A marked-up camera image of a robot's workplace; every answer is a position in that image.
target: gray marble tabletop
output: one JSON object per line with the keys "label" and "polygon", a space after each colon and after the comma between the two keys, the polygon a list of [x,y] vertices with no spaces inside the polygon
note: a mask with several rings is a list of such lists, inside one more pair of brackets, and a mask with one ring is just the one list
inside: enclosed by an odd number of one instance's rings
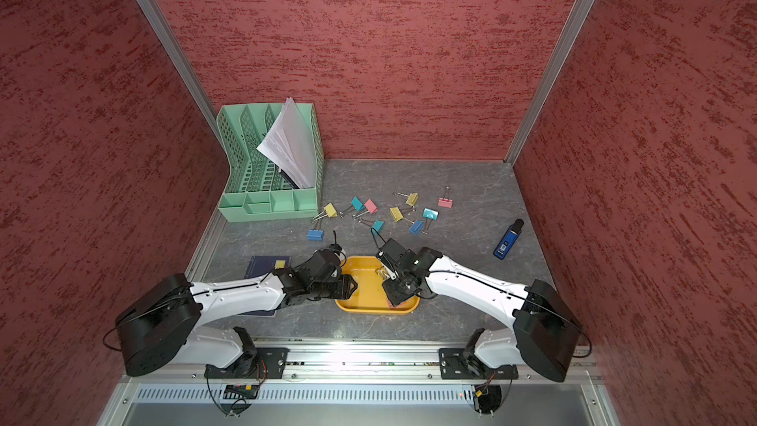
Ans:
{"label": "gray marble tabletop", "polygon": [[[449,186],[453,207],[440,208],[438,198]],[[392,191],[418,193],[417,210],[407,218],[421,219],[425,207],[439,211],[428,234],[412,235],[408,226],[393,222],[389,208],[405,205]],[[536,278],[552,284],[539,242],[523,203],[510,165],[505,163],[455,163],[434,161],[327,160],[321,205],[334,203],[343,210],[357,196],[378,206],[384,221],[382,235],[406,248],[430,247],[452,260],[495,278],[530,284]],[[367,215],[366,219],[376,219]],[[516,219],[525,226],[505,260],[492,255],[507,227]],[[307,260],[315,250],[338,242],[347,256],[370,256],[376,247],[369,228],[349,215],[326,219],[323,242],[308,241],[312,228],[307,219],[227,224],[213,253],[203,281],[225,281],[244,276],[253,255],[291,256],[292,265]],[[342,311],[333,300],[281,309],[273,318],[232,316],[214,327],[242,326],[253,337],[335,338],[370,340],[467,340],[479,327],[502,325],[456,299],[423,299],[406,316],[362,315]]]}

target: paper document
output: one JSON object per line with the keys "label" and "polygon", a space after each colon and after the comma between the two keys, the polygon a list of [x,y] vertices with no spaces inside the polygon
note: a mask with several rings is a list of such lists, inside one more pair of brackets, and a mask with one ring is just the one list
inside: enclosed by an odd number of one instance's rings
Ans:
{"label": "paper document", "polygon": [[300,188],[315,187],[317,174],[316,147],[313,132],[289,97],[279,117],[257,151],[274,162]]}

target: mounting plate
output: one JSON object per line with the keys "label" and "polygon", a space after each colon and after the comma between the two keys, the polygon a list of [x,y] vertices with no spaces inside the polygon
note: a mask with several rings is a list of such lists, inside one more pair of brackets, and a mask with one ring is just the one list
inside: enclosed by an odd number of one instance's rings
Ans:
{"label": "mounting plate", "polygon": [[487,381],[494,373],[494,380],[517,380],[518,368],[515,365],[500,365],[492,370],[486,368],[486,378],[474,377],[466,367],[462,357],[464,349],[440,349],[439,369],[444,380],[483,380]]}
{"label": "mounting plate", "polygon": [[260,360],[266,363],[266,370],[268,371],[266,379],[280,380],[284,374],[284,368],[286,367],[286,356],[289,354],[289,349],[285,347],[258,347],[257,355],[258,364]]}

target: aluminum frame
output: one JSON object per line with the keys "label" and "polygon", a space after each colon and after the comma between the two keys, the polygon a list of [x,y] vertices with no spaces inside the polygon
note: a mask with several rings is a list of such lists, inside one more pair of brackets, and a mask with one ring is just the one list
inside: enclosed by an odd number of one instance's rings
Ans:
{"label": "aluminum frame", "polygon": [[521,125],[518,127],[515,138],[513,138],[513,143],[507,150],[507,155],[504,160],[505,163],[515,165],[518,156],[520,156],[525,142],[531,133],[531,129],[534,128],[536,119],[539,117],[539,114],[544,107],[544,103],[550,95],[552,87],[554,86],[560,71],[563,69],[565,60],[568,59],[568,55],[573,48],[573,43],[575,43],[578,33],[584,26],[584,22],[586,22],[586,18],[588,17],[593,4],[594,0],[575,0],[573,3],[573,8],[563,26],[563,31],[557,38],[555,50],[552,52],[550,61],[546,64],[544,74],[541,76],[539,85],[536,88],[534,98],[531,100],[531,104],[525,111]]}

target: yellow tray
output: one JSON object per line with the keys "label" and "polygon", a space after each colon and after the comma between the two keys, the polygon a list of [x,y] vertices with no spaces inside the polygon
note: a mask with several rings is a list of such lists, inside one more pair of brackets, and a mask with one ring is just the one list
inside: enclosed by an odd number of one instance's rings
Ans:
{"label": "yellow tray", "polygon": [[336,306],[347,312],[361,312],[363,314],[410,314],[418,307],[421,298],[412,297],[400,306],[392,307],[386,299],[386,293],[381,286],[384,279],[375,273],[381,268],[381,262],[374,256],[351,256],[347,259],[341,272],[352,275],[357,282],[357,290],[349,299],[337,299]]}

